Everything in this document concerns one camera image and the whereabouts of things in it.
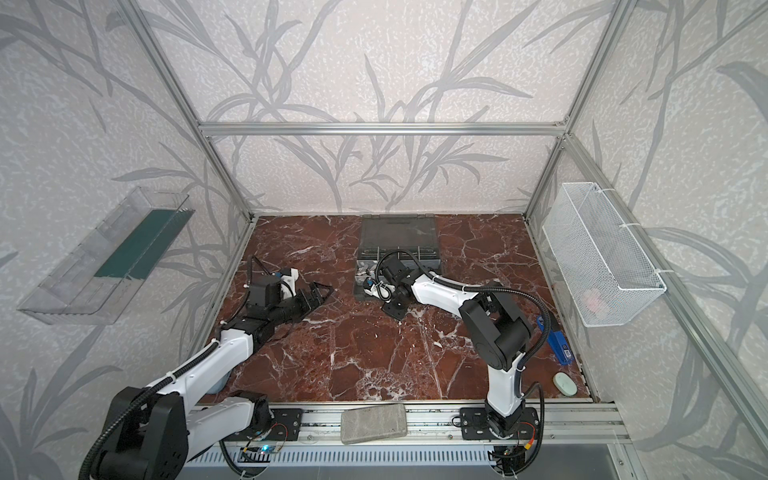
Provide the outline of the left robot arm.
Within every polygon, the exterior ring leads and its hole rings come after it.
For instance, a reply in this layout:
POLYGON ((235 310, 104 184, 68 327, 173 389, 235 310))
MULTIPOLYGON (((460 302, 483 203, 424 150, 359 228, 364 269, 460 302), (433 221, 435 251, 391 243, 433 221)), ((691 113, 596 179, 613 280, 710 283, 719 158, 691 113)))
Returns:
POLYGON ((249 279, 240 308, 209 343, 162 378, 126 387, 112 400, 101 434, 86 453, 81 479, 174 479, 184 465, 232 434, 271 433, 265 395, 240 392, 212 407, 198 402, 265 345, 275 329, 295 324, 332 296, 330 285, 298 289, 296 271, 249 279))

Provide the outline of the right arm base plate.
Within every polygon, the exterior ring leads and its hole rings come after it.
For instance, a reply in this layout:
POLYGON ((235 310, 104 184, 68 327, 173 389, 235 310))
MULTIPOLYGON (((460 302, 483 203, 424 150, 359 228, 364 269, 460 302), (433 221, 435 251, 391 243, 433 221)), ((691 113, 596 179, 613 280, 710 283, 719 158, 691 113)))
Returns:
POLYGON ((535 437, 540 420, 535 408, 525 407, 520 419, 511 430, 502 436, 497 436, 491 428, 484 407, 464 407, 459 410, 455 425, 461 430, 461 437, 465 441, 509 440, 527 443, 535 437))

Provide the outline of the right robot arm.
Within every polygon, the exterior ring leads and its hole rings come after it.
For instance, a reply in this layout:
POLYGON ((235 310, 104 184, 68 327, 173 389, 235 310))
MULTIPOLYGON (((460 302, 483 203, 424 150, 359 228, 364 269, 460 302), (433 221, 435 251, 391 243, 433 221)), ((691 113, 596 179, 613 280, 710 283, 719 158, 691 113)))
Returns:
POLYGON ((413 303, 441 309, 462 320, 475 351, 488 367, 485 408, 493 434, 508 438, 520 423, 527 394, 522 374, 544 346, 553 315, 537 297, 498 285, 447 279, 416 259, 413 267, 393 252, 379 261, 367 292, 382 310, 402 320, 413 303))

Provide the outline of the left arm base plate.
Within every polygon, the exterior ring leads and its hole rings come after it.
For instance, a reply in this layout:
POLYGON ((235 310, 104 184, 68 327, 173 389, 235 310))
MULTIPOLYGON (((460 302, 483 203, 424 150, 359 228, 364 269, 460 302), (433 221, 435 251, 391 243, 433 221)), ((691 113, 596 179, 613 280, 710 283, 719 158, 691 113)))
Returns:
POLYGON ((258 436, 261 441, 296 442, 302 425, 301 408, 273 408, 272 424, 258 436))

